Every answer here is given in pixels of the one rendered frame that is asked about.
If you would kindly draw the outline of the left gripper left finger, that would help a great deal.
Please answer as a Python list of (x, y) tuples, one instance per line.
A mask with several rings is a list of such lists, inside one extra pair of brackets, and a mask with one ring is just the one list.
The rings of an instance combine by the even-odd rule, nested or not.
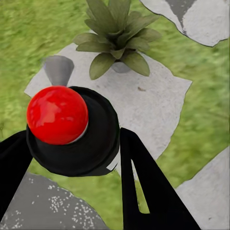
[(32, 158), (26, 130), (0, 142), (0, 222)]

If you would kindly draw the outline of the insectifuge atomizer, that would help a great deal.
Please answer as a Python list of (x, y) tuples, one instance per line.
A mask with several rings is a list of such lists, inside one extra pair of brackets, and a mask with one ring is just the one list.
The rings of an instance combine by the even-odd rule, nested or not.
[(52, 55), (42, 62), (51, 87), (37, 92), (26, 112), (26, 141), (33, 158), (66, 177), (102, 176), (120, 157), (120, 124), (110, 101), (89, 88), (67, 87), (73, 60)]

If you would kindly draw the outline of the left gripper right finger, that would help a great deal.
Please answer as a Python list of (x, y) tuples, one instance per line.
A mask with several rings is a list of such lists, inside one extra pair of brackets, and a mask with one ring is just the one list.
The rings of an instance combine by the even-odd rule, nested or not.
[[(138, 135), (120, 128), (124, 230), (201, 230)], [(133, 160), (150, 213), (141, 213)]]

